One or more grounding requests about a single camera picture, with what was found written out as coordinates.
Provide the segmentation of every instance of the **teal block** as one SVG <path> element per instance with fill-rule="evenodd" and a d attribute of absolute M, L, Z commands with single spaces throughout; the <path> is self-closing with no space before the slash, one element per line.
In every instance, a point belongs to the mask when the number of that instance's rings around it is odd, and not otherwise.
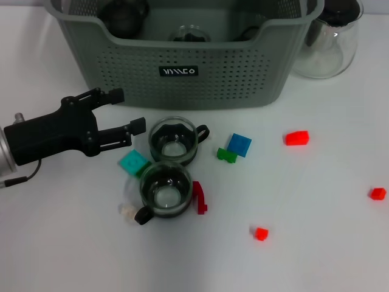
<path fill-rule="evenodd" d="M 119 165 L 133 176 L 136 176 L 137 172 L 139 172 L 139 170 L 141 170 L 147 163 L 148 160 L 140 155 L 136 150 L 131 151 L 119 161 Z"/>

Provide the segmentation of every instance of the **black cup handle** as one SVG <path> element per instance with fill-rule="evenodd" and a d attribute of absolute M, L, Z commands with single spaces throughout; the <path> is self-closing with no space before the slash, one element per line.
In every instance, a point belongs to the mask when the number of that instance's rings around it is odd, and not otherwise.
<path fill-rule="evenodd" d="M 201 125 L 201 126 L 198 126 L 197 127 L 197 133 L 199 135 L 199 143 L 201 143 L 202 141 L 204 141 L 205 139 L 208 138 L 209 136 L 209 129 L 206 125 Z"/>
<path fill-rule="evenodd" d="M 138 213 L 135 215 L 135 221 L 139 225 L 144 225 L 149 222 L 154 217 L 153 211 L 149 207 L 143 207 L 139 209 Z"/>

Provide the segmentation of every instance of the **black lid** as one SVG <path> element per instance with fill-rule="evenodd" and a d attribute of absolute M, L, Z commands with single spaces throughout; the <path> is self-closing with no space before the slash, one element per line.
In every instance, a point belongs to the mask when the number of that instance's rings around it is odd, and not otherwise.
<path fill-rule="evenodd" d="M 357 20 L 359 13 L 357 0 L 325 0 L 324 10 L 318 18 L 330 26 L 341 27 Z"/>

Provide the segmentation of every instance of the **white table surface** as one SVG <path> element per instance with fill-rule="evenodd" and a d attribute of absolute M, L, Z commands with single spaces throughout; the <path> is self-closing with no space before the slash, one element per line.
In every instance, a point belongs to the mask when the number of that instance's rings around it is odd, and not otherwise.
<path fill-rule="evenodd" d="M 212 132 L 188 167 L 206 215 L 130 226 L 120 203 L 140 206 L 117 165 L 131 148 L 94 158 L 44 159 L 28 183 L 0 190 L 2 292 L 382 292 L 389 289 L 389 16 L 364 16 L 354 63 L 342 75 L 291 75 L 263 108 L 161 111 L 105 106 L 100 129 L 178 114 Z M 0 8 L 0 125 L 20 111 L 51 113 L 87 90 L 58 24 L 43 8 Z M 307 147 L 283 134 L 309 130 Z M 245 159 L 215 158 L 232 133 L 253 142 Z M 146 134 L 133 140 L 149 157 Z M 35 164 L 19 168 L 27 175 Z M 265 242 L 251 226 L 270 230 Z"/>

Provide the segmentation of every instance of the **red block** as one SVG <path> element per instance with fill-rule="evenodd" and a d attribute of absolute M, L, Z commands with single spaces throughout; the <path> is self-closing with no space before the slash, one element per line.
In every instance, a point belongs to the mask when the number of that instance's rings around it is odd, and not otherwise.
<path fill-rule="evenodd" d="M 261 240 L 262 242 L 267 239 L 268 235 L 269 231 L 267 229 L 257 228 L 255 231 L 255 238 Z"/>
<path fill-rule="evenodd" d="M 198 214 L 204 215 L 208 211 L 208 206 L 205 204 L 204 192 L 198 181 L 193 182 L 193 198 L 199 197 Z"/>
<path fill-rule="evenodd" d="M 285 144 L 287 146 L 306 145 L 309 142 L 308 131 L 297 131 L 289 133 L 285 137 Z"/>
<path fill-rule="evenodd" d="M 383 199 L 385 199 L 386 194 L 387 194 L 387 191 L 383 187 L 375 188 L 371 192 L 370 198 L 372 198 L 373 200 L 382 201 Z"/>

